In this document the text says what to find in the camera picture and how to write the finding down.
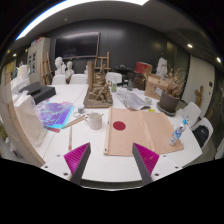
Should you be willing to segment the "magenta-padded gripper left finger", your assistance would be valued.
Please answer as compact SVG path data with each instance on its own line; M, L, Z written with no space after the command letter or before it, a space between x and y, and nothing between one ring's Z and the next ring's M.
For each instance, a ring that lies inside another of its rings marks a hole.
M79 185L91 153L91 145L86 143L65 155L56 155L46 162L42 169Z

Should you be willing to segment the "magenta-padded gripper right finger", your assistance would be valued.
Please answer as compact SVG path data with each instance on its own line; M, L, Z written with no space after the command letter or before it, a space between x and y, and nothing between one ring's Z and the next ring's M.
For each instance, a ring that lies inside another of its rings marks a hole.
M143 185L152 183L182 169L169 156L159 155L137 143L133 144L132 153Z

